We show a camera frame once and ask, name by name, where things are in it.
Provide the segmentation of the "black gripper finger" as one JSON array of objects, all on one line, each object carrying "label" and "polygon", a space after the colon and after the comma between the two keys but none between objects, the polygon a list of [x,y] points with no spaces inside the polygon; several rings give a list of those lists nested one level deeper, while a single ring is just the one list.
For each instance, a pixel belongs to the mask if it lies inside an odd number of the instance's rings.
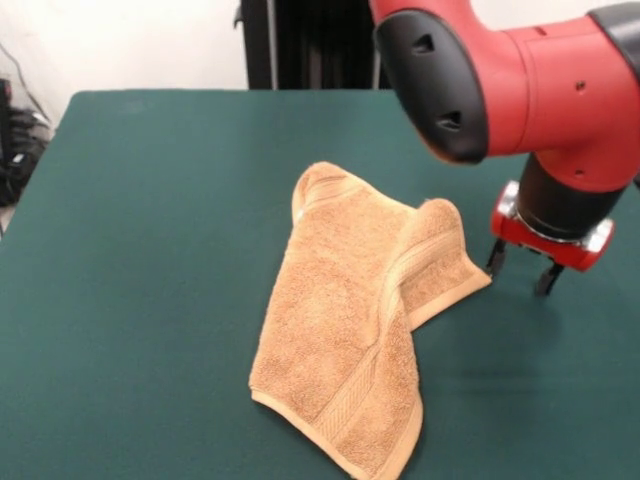
[{"label": "black gripper finger", "polygon": [[536,296],[548,296],[563,271],[564,266],[554,262],[537,280],[534,287],[534,294]]},{"label": "black gripper finger", "polygon": [[506,258],[506,242],[503,239],[498,238],[494,243],[493,249],[487,262],[487,273],[498,274]]}]

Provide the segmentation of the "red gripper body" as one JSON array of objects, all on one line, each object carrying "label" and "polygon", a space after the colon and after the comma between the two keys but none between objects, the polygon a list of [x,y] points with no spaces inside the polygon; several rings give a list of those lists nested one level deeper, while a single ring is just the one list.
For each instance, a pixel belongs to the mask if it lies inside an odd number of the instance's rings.
[{"label": "red gripper body", "polygon": [[527,248],[566,268],[585,272],[599,261],[609,247],[615,231],[615,222],[605,219],[583,239],[561,242],[534,232],[517,216],[509,216],[495,210],[491,216],[491,231],[496,240],[503,239],[506,245]]}]

